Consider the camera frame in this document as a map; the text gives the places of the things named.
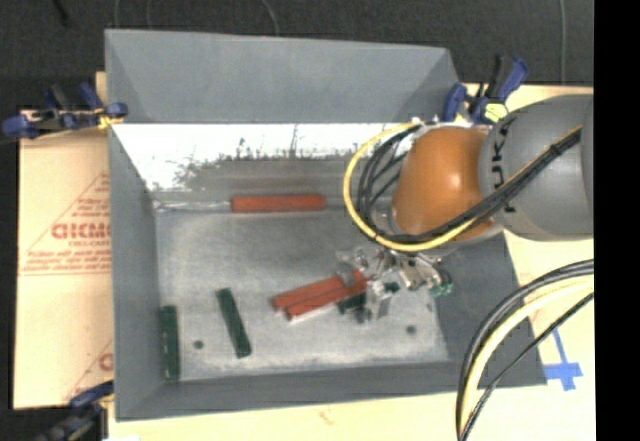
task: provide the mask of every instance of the gray box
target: gray box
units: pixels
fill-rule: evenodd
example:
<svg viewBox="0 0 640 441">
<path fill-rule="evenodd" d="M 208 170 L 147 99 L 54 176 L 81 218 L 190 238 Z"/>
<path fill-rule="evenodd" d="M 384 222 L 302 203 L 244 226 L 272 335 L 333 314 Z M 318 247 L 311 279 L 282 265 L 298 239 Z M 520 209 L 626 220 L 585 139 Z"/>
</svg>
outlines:
<svg viewBox="0 0 640 441">
<path fill-rule="evenodd" d="M 118 419 L 454 390 L 475 326 L 516 285 L 502 236 L 445 264 L 454 292 L 399 292 L 365 325 L 337 311 L 289 324 L 273 295 L 331 277 L 367 240 L 345 214 L 353 148 L 384 124 L 431 119 L 457 81 L 417 45 L 108 30 Z M 240 194 L 321 193 L 322 212 L 238 215 Z M 235 357 L 215 291 L 230 288 L 252 344 Z M 181 377 L 164 377 L 160 308 L 178 310 Z M 503 360 L 524 345 L 523 326 Z M 543 382 L 535 357 L 507 384 Z"/>
</svg>

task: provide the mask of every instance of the yellow cable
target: yellow cable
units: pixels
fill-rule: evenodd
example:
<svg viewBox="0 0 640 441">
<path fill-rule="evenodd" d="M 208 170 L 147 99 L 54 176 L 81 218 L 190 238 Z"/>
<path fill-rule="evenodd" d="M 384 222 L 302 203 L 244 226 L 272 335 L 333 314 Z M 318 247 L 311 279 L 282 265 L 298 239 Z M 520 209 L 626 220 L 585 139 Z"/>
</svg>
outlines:
<svg viewBox="0 0 640 441">
<path fill-rule="evenodd" d="M 459 432 L 463 431 L 473 411 L 474 405 L 470 404 L 469 401 L 470 392 L 478 388 L 478 383 L 480 382 L 487 361 L 489 361 L 491 354 L 493 354 L 498 345 L 502 343 L 504 338 L 531 313 L 543 308 L 549 302 L 578 291 L 587 290 L 589 293 L 592 292 L 594 290 L 594 278 L 593 276 L 580 276 L 572 278 L 564 284 L 558 285 L 556 283 L 547 286 L 551 286 L 553 289 L 543 295 L 537 296 L 531 302 L 528 302 L 503 319 L 484 343 L 469 369 L 467 385 L 462 391 L 462 414 L 460 416 L 460 424 L 458 425 Z"/>
<path fill-rule="evenodd" d="M 384 139 L 384 138 L 386 138 L 386 137 L 388 137 L 390 135 L 393 135 L 395 133 L 401 132 L 403 130 L 408 130 L 409 128 L 413 128 L 414 126 L 418 126 L 418 125 L 421 125 L 421 124 L 423 124 L 423 123 L 420 122 L 420 121 L 410 122 L 410 123 L 402 123 L 402 124 L 399 124 L 399 125 L 394 126 L 392 128 L 389 128 L 387 130 L 384 130 L 383 132 L 381 132 L 381 133 L 375 135 L 374 137 L 372 137 L 371 139 L 369 139 L 362 146 L 360 146 L 360 148 L 358 148 L 358 150 L 355 152 L 355 154 L 353 155 L 353 157 L 349 161 L 349 164 L 347 165 L 347 169 L 346 169 L 346 171 L 344 173 L 344 180 L 342 182 L 342 196 L 343 196 L 343 199 L 344 199 L 344 204 L 347 207 L 347 212 L 349 213 L 349 216 L 351 217 L 353 222 L 356 224 L 356 226 L 358 226 L 358 228 L 360 228 L 360 230 L 365 235 L 367 235 L 369 238 L 371 238 L 374 242 L 377 242 L 380 245 L 382 245 L 384 247 L 387 247 L 389 249 L 393 249 L 395 251 L 400 251 L 400 252 L 406 252 L 406 251 L 419 252 L 419 251 L 426 251 L 428 249 L 433 249 L 434 247 L 438 247 L 439 245 L 442 245 L 445 242 L 449 242 L 450 240 L 452 240 L 456 236 L 458 236 L 460 233 L 464 232 L 478 218 L 477 216 L 473 217 L 472 219 L 462 223 L 457 228 L 451 229 L 451 230 L 443 233 L 442 235 L 440 235 L 438 237 L 435 237 L 435 238 L 433 238 L 431 240 L 428 240 L 426 242 L 401 243 L 401 242 L 394 242 L 394 241 L 389 240 L 387 238 L 384 238 L 382 235 L 376 233 L 375 230 L 373 230 L 370 226 L 368 226 L 362 220 L 362 217 L 360 217 L 360 215 L 356 211 L 356 208 L 353 205 L 353 200 L 351 199 L 351 177 L 352 177 L 353 171 L 355 170 L 356 165 L 358 164 L 360 159 L 369 150 L 369 148 L 371 148 L 378 141 L 380 141 L 380 140 L 382 140 L 382 139 Z M 573 135 L 576 131 L 580 130 L 581 128 L 582 128 L 582 125 L 576 126 L 572 130 L 567 132 L 565 135 L 563 135 L 560 139 L 558 139 L 558 141 Z M 510 176 L 509 179 L 503 184 L 503 187 L 508 185 L 509 183 L 511 183 L 513 180 L 517 179 L 521 174 L 527 172 L 529 170 L 529 168 L 533 165 L 533 161 L 529 162 L 523 168 L 521 168 L 516 173 L 514 173 L 512 176 Z"/>
</svg>

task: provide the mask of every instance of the kuka logo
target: kuka logo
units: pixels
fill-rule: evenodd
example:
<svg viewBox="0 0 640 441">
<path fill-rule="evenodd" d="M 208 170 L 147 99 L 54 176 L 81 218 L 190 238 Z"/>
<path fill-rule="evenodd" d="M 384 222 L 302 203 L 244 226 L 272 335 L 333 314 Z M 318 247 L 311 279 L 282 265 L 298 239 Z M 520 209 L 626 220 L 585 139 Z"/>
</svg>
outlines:
<svg viewBox="0 0 640 441">
<path fill-rule="evenodd" d="M 109 238 L 111 237 L 111 225 L 101 222 L 75 222 L 54 224 L 51 227 L 51 236 L 58 240 L 77 238 Z"/>
<path fill-rule="evenodd" d="M 491 167 L 491 172 L 493 173 L 494 179 L 495 179 L 493 183 L 493 188 L 495 190 L 498 190 L 500 187 L 502 187 L 504 185 L 504 182 L 506 181 L 504 176 L 504 170 L 502 169 L 502 162 L 503 162 L 502 149 L 504 148 L 505 142 L 507 142 L 507 135 L 509 135 L 509 128 L 511 127 L 511 125 L 515 120 L 516 120 L 516 116 L 513 116 L 508 121 L 505 121 L 505 123 L 500 127 L 500 131 L 496 136 L 496 141 L 493 143 L 493 155 L 491 157 L 491 161 L 494 163 L 494 165 Z M 511 206 L 509 203 L 507 203 L 504 207 L 505 213 L 515 213 L 515 211 L 516 209 L 513 206 Z"/>
</svg>

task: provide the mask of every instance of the clamp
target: clamp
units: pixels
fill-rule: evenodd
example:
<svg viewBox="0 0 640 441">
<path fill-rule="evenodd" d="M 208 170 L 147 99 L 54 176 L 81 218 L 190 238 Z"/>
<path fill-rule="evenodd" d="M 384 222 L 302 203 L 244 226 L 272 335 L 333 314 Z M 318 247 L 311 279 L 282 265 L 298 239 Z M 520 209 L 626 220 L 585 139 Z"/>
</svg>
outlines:
<svg viewBox="0 0 640 441">
<path fill-rule="evenodd" d="M 15 139 L 35 139 L 55 132 L 104 127 L 121 121 L 129 113 L 124 103 L 104 105 L 89 82 L 82 82 L 78 90 L 84 102 L 81 110 L 66 108 L 69 100 L 60 85 L 54 84 L 45 93 L 43 109 L 3 121 L 4 135 Z"/>
<path fill-rule="evenodd" d="M 75 396 L 69 402 L 71 413 L 47 432 L 37 435 L 31 441 L 75 441 L 93 426 L 97 425 L 97 417 L 104 415 L 106 409 L 100 401 L 114 393 L 113 381 L 107 381 Z"/>
<path fill-rule="evenodd" d="M 475 96 L 471 96 L 463 84 L 454 84 L 445 99 L 441 121 L 453 122 L 460 116 L 474 125 L 497 123 L 507 114 L 507 98 L 528 74 L 527 65 L 519 57 L 512 57 L 511 69 L 505 72 L 504 57 L 497 55 L 489 84 L 486 88 L 480 84 Z"/>
</svg>

